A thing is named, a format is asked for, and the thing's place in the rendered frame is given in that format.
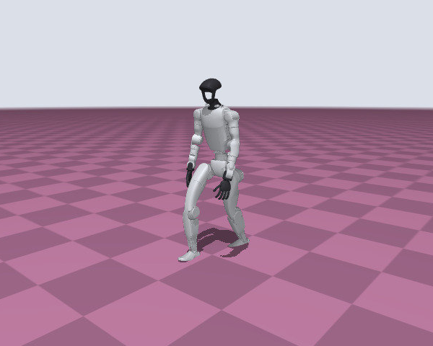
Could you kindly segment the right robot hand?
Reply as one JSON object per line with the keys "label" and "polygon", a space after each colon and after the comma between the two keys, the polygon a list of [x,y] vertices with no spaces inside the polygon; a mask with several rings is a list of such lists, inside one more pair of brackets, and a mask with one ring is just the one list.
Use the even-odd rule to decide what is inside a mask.
{"label": "right robot hand", "polygon": [[187,175],[186,175],[186,185],[188,187],[189,183],[191,181],[191,178],[192,178],[192,171],[194,171],[194,169],[193,169],[193,163],[189,162],[188,163],[188,168],[186,168],[186,169],[188,170],[187,171]]}

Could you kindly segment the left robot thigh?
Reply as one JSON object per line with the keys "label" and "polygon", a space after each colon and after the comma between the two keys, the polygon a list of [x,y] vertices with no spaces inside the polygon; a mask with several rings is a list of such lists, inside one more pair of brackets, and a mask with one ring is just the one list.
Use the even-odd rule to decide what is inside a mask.
{"label": "left robot thigh", "polygon": [[[226,213],[232,220],[234,218],[235,211],[240,210],[240,208],[237,207],[237,200],[238,200],[238,196],[239,196],[238,183],[241,182],[243,180],[243,178],[244,178],[244,174],[243,174],[242,170],[235,168],[235,170],[233,172],[232,181],[229,181],[231,184],[231,189],[229,191],[229,197],[227,200],[223,199],[224,208],[226,210]],[[224,196],[224,194],[223,194],[223,196]]]}

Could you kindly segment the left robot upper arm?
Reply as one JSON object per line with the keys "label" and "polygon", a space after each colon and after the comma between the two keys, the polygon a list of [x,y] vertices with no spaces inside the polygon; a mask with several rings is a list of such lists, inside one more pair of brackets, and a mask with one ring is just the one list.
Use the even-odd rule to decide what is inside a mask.
{"label": "left robot upper arm", "polygon": [[229,135],[231,136],[231,141],[229,141],[227,143],[227,148],[228,150],[231,151],[230,149],[230,144],[233,141],[237,141],[239,143],[239,147],[240,147],[240,132],[239,132],[239,119],[240,116],[238,114],[238,112],[234,111],[234,110],[224,110],[224,119],[228,124],[228,128],[229,128]]}

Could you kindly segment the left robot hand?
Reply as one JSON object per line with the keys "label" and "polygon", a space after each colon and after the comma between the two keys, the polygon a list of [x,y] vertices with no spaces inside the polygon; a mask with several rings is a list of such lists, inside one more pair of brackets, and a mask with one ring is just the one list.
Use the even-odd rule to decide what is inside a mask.
{"label": "left robot hand", "polygon": [[[223,178],[222,178],[223,181],[221,181],[220,185],[218,185],[218,186],[213,190],[213,192],[215,192],[215,191],[219,188],[219,192],[218,192],[218,194],[216,195],[215,198],[218,198],[219,195],[220,195],[220,193],[222,192],[221,195],[220,195],[220,197],[218,198],[218,200],[220,200],[220,199],[222,198],[223,194],[224,194],[224,196],[223,196],[222,200],[223,200],[223,199],[227,200],[228,197],[229,197],[229,191],[230,191],[230,189],[231,189],[231,184],[230,184],[229,181],[232,181],[232,178],[231,178],[231,179],[226,178],[226,173],[227,173],[227,170],[224,171]],[[228,192],[227,192],[227,191],[228,191]],[[226,196],[226,195],[227,195],[227,196]],[[225,198],[225,197],[226,197],[226,198]]]}

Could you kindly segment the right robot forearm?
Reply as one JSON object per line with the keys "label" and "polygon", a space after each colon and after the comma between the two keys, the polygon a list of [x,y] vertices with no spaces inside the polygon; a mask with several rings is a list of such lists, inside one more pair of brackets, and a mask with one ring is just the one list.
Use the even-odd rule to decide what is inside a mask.
{"label": "right robot forearm", "polygon": [[[200,147],[198,147],[197,145],[194,145],[194,143],[192,143],[192,139],[191,139],[191,150],[190,150],[189,157],[188,157],[188,163],[189,162],[193,163],[193,169],[196,167],[196,160],[198,157],[198,150],[199,149],[200,149]],[[187,163],[187,166],[188,166],[188,163]]]}

